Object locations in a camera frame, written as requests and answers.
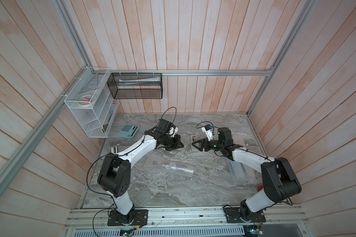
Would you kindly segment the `dark purple bottle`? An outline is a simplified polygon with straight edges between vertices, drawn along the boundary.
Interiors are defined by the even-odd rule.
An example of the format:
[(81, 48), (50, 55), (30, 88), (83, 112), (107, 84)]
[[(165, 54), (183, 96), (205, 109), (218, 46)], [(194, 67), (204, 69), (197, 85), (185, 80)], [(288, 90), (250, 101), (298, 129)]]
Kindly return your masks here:
[(192, 178), (194, 174), (193, 166), (181, 162), (153, 161), (152, 164), (157, 170), (173, 175)]

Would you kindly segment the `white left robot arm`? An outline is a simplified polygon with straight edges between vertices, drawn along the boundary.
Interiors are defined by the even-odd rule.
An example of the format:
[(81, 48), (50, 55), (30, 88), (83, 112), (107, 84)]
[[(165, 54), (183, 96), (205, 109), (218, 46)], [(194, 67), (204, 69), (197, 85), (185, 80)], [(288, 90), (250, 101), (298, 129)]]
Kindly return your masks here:
[(98, 184), (112, 197), (119, 214), (126, 216), (134, 209), (128, 194), (132, 167), (156, 148), (162, 147), (166, 151), (183, 148), (181, 137), (177, 133), (178, 128), (172, 122), (160, 119), (155, 127), (147, 130), (132, 146), (104, 157)]

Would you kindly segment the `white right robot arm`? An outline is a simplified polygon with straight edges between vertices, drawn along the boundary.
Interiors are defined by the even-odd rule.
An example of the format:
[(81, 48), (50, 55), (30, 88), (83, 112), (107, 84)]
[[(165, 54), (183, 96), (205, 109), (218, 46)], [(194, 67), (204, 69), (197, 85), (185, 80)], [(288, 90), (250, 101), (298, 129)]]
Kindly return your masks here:
[(196, 149), (221, 152), (221, 157), (246, 165), (262, 175), (262, 189), (240, 203), (239, 215), (242, 219), (250, 221), (253, 215), (265, 208), (301, 193), (302, 186), (286, 158), (263, 156), (235, 144), (227, 127), (217, 128), (218, 139), (214, 139), (213, 125), (207, 124), (201, 129), (207, 137), (192, 142)]

